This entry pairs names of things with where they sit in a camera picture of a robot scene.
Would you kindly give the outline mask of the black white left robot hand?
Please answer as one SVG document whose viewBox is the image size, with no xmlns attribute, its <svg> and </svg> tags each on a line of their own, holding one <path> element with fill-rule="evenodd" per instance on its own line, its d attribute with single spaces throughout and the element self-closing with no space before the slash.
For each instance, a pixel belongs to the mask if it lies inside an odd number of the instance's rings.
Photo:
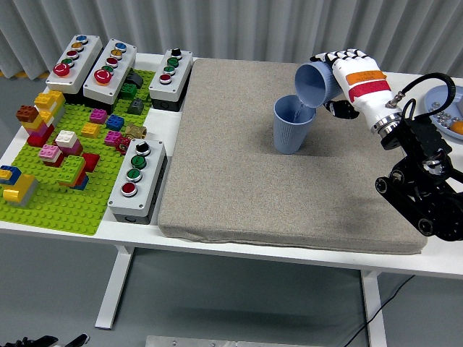
<svg viewBox="0 0 463 347">
<path fill-rule="evenodd" d="M 66 347 L 80 347 L 84 346 L 90 340 L 90 336 L 88 334 L 82 333 L 78 335 L 76 338 L 71 340 L 70 342 L 66 343 Z M 48 346 L 59 346 L 59 339 L 52 335 L 44 335 L 38 339 L 29 339 L 28 337 L 23 337 L 20 340 L 16 340 L 13 342 L 6 342 L 3 344 L 6 347 L 48 347 Z"/>
</svg>

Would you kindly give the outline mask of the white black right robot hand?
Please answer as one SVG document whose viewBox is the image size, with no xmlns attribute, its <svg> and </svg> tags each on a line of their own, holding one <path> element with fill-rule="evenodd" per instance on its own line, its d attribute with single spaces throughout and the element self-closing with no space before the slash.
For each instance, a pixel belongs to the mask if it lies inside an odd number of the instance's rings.
<svg viewBox="0 0 463 347">
<path fill-rule="evenodd" d="M 327 64 L 353 108 L 365 116 L 371 132 L 382 132 L 385 127 L 399 123 L 402 110 L 388 103 L 394 95 L 386 75 L 377 62 L 356 48 L 319 53 L 311 61 Z"/>
</svg>

